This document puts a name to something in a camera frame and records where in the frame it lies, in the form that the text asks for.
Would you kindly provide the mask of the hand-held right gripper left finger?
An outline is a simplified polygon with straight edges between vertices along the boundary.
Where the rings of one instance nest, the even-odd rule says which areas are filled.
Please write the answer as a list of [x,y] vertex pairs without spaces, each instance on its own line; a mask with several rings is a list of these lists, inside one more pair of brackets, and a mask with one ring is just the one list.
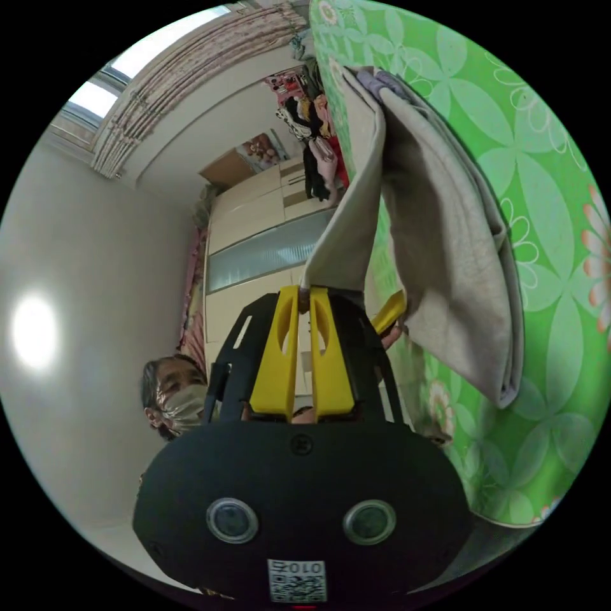
[[298,286],[278,295],[249,405],[257,417],[290,422],[295,402],[298,353]]

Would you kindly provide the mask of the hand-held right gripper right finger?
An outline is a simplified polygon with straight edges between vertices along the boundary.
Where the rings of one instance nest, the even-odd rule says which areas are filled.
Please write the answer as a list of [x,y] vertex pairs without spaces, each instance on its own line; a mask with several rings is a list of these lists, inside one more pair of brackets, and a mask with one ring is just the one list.
[[328,288],[313,287],[309,294],[311,386],[313,421],[347,418],[355,407],[349,372],[351,304],[331,295]]

